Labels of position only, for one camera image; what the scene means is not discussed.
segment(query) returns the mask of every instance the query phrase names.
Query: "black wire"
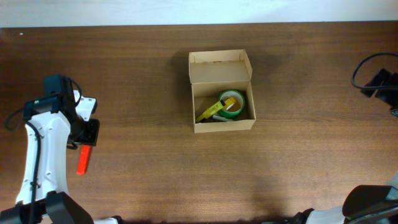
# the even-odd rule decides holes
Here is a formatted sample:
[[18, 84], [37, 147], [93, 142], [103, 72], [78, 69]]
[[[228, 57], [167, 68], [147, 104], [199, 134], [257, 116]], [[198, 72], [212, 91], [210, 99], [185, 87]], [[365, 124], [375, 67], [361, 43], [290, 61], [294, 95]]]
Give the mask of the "black wire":
[[382, 56], [382, 55], [389, 55], [389, 56], [394, 56], [394, 57], [398, 57], [398, 54], [396, 53], [391, 53], [391, 52], [381, 52], [381, 53], [377, 53], [374, 55], [370, 55], [369, 57], [365, 58], [364, 60], [362, 60], [361, 63], [359, 63], [359, 65], [356, 67], [354, 73], [353, 73], [353, 78], [351, 79], [351, 84], [353, 84], [354, 87], [362, 89], [362, 90], [398, 90], [398, 86], [361, 86], [355, 83], [355, 76], [356, 73], [358, 72], [359, 68], [361, 68], [361, 66], [367, 62], [369, 59], [372, 59], [374, 57], [377, 56]]
[[33, 129], [35, 132], [36, 140], [37, 140], [37, 153], [36, 153], [36, 162], [35, 162], [35, 167], [33, 171], [33, 180], [30, 183], [32, 186], [32, 199], [30, 200], [30, 215], [29, 215], [29, 224], [34, 223], [34, 209], [35, 209], [35, 201], [36, 201], [36, 188], [37, 188], [37, 173], [39, 171], [39, 162], [40, 162], [40, 151], [41, 151], [41, 141], [42, 137], [37, 130], [37, 128], [30, 123], [29, 121], [26, 121], [26, 125], [28, 125], [30, 128]]
[[15, 130], [17, 130], [17, 129], [19, 128], [19, 126], [21, 125], [21, 122], [19, 122], [15, 128], [10, 128], [9, 123], [10, 123], [11, 119], [12, 119], [13, 117], [15, 117], [15, 115], [21, 113], [23, 110], [24, 110], [24, 109], [21, 108], [21, 109], [15, 111], [15, 112], [13, 112], [10, 116], [8, 116], [8, 118], [6, 119], [6, 122], [4, 123], [4, 127], [5, 127], [8, 131], [15, 131]]
[[77, 100], [77, 102], [75, 103], [75, 106], [77, 106], [77, 105], [79, 105], [79, 102], [80, 102], [80, 100], [81, 100], [81, 96], [82, 96], [83, 92], [82, 92], [82, 90], [81, 90], [79, 84], [77, 84], [77, 82], [73, 81], [72, 79], [70, 79], [70, 81], [71, 81], [73, 84], [75, 84], [77, 90], [79, 91], [79, 100]]

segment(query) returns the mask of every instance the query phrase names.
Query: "wooden table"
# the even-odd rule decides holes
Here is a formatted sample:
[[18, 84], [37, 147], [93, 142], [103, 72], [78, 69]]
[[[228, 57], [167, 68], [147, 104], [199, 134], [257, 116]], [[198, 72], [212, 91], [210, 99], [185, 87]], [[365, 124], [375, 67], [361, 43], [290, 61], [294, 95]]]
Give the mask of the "wooden table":
[[[98, 99], [88, 172], [67, 152], [70, 195], [94, 218], [215, 222], [292, 216], [341, 205], [398, 168], [398, 120], [350, 78], [398, 51], [398, 22], [0, 30], [0, 122], [43, 95], [43, 77], [76, 80]], [[188, 53], [246, 49], [257, 122], [194, 134]], [[394, 58], [364, 66], [398, 71]], [[0, 130], [0, 209], [14, 206], [26, 136]]]

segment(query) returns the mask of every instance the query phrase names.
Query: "robotic arm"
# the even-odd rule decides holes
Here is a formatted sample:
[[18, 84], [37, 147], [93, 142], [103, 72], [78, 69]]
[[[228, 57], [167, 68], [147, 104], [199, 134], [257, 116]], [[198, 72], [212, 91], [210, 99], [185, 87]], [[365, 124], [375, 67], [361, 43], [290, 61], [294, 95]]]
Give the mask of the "robotic arm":
[[121, 224], [120, 217], [93, 221], [69, 197], [66, 179], [66, 150], [77, 145], [96, 145], [100, 122], [90, 119], [95, 98], [73, 91], [71, 80], [61, 75], [45, 78], [45, 97], [25, 104], [28, 147], [24, 180], [16, 206], [0, 214], [0, 223], [40, 223], [48, 215], [57, 223]]

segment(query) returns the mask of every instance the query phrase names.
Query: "green tape roll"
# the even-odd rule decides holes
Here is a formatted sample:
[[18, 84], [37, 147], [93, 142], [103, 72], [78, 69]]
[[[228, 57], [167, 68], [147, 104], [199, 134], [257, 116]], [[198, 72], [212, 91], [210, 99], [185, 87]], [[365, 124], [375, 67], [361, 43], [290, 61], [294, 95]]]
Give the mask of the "green tape roll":
[[222, 92], [220, 94], [219, 100], [225, 99], [225, 98], [229, 98], [229, 97], [234, 97], [236, 101], [238, 101], [241, 104], [241, 108], [235, 112], [230, 112], [227, 110], [220, 110], [219, 113], [221, 116], [223, 116], [224, 118], [235, 118], [237, 117], [237, 115], [239, 115], [240, 113], [242, 113], [242, 110], [244, 108], [244, 105], [246, 104], [245, 100], [244, 100], [244, 96], [242, 95], [241, 92], [239, 92], [238, 90], [225, 90], [224, 92]]

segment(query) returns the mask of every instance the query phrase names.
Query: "white wall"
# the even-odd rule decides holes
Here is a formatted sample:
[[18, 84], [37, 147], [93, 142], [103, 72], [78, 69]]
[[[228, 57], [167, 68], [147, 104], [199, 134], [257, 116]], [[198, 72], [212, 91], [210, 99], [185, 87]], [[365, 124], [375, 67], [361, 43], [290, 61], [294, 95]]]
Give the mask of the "white wall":
[[0, 27], [397, 19], [398, 0], [0, 0]]

